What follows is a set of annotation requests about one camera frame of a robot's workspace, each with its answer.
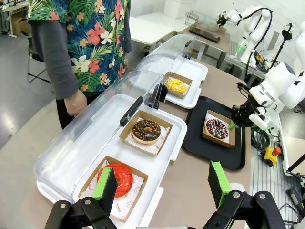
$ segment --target bolt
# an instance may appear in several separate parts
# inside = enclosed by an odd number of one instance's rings
[[[238,192],[234,192],[234,193],[233,193],[233,197],[234,197],[234,198],[239,198],[239,197],[240,197],[240,194],[239,194]]]
[[[259,195],[259,198],[260,199],[266,199],[266,195],[264,193],[262,193],[262,194]]]

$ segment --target hawaiian shirt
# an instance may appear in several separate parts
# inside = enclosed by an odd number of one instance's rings
[[[30,0],[30,21],[67,25],[68,52],[83,92],[103,92],[125,71],[124,17],[130,0]]]

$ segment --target white box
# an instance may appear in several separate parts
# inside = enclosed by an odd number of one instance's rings
[[[190,0],[166,0],[163,13],[172,18],[183,18],[190,11],[191,6]]]

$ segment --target black chair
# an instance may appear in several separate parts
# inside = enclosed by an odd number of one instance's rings
[[[20,31],[20,36],[24,37],[24,38],[27,38],[29,40],[29,58],[28,58],[28,75],[27,75],[28,82],[31,83],[35,79],[40,79],[40,80],[42,80],[44,82],[51,83],[49,80],[45,80],[45,79],[42,79],[42,78],[39,77],[42,73],[44,73],[46,71],[46,69],[44,69],[38,75],[33,75],[33,74],[29,73],[30,59],[31,58],[36,60],[36,61],[39,61],[39,62],[44,62],[44,61],[40,58],[40,56],[36,52],[36,49],[35,49],[34,44],[33,44],[32,36],[27,34],[24,31]]]

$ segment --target red frosted donut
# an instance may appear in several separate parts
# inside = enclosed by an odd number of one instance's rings
[[[132,173],[130,169],[123,164],[110,164],[104,168],[113,168],[115,178],[118,181],[115,198],[125,196],[132,188]],[[99,182],[103,169],[97,175],[97,182]]]

